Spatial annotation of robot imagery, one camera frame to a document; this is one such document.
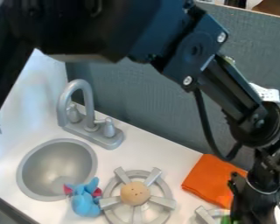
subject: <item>gray partition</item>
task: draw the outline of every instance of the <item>gray partition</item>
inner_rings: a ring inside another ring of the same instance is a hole
[[[280,90],[280,17],[201,3],[229,31],[222,51],[236,60],[249,81]],[[86,79],[94,89],[95,108],[161,137],[211,153],[192,94],[160,75],[150,65],[124,59],[118,64],[66,64],[70,80]],[[74,99],[81,102],[81,96]],[[217,144],[228,153],[234,144],[219,107],[206,97]],[[234,161],[246,169],[253,150],[243,149]]]

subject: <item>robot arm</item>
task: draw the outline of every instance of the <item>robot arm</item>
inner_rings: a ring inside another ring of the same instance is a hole
[[[280,201],[280,108],[262,102],[234,62],[219,55],[228,32],[185,0],[0,0],[0,108],[33,48],[56,59],[88,57],[151,63],[194,92],[213,153],[232,160],[243,146],[256,148],[244,179],[234,174],[232,218],[275,223]],[[237,144],[222,155],[213,139],[201,91],[226,115]]]

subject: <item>orange cloth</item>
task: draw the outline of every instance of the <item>orange cloth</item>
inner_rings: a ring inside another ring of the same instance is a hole
[[[244,170],[232,164],[223,162],[213,155],[203,155],[186,177],[182,188],[203,200],[230,209],[233,194],[228,188],[228,181],[232,172],[247,176]]]

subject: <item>blue stuffed toy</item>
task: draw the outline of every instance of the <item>blue stuffed toy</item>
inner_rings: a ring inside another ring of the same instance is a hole
[[[97,217],[101,214],[100,197],[93,197],[98,184],[98,178],[93,178],[87,185],[66,185],[73,190],[71,205],[73,211],[84,217]]]

